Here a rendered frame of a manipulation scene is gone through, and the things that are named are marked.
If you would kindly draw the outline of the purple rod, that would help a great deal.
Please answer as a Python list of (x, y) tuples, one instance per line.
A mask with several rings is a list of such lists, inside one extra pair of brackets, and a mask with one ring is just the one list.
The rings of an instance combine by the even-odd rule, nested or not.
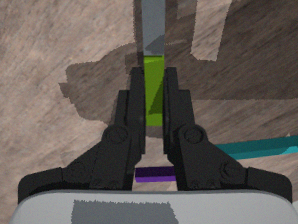
[(176, 181), (174, 166), (135, 168), (136, 183)]

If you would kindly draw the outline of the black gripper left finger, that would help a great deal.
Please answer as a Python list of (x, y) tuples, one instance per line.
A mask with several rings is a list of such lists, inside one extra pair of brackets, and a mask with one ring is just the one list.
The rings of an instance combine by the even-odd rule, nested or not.
[(101, 141), (65, 168), (24, 176), (18, 184), (18, 205), (50, 190), (132, 191), (135, 165), (145, 154), (145, 142), (145, 75), (141, 67), (132, 67), (130, 90), (119, 90), (114, 124), (104, 130)]

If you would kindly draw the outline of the lime green rod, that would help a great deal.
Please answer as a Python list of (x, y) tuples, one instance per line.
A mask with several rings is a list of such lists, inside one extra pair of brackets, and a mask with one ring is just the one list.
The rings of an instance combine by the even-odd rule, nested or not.
[(144, 55), (146, 126), (162, 126), (164, 55)]

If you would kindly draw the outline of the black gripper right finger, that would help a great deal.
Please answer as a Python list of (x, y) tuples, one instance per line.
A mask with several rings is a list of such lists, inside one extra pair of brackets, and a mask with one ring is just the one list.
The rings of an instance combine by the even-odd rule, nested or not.
[(245, 168), (208, 140), (204, 128), (195, 124), (190, 90), (179, 90), (176, 67), (164, 70), (162, 122), (163, 152), (174, 165), (177, 191), (255, 189), (292, 204), (286, 176)]

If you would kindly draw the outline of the grey rod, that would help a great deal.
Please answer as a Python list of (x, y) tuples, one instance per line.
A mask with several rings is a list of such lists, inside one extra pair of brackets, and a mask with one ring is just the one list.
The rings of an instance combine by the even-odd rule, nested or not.
[(144, 55), (164, 55), (165, 0), (141, 0)]

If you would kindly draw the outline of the turquoise rod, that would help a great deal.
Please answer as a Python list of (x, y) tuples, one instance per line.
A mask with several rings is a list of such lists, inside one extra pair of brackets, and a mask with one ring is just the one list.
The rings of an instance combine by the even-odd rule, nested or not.
[(298, 152), (298, 135), (215, 145), (235, 160)]

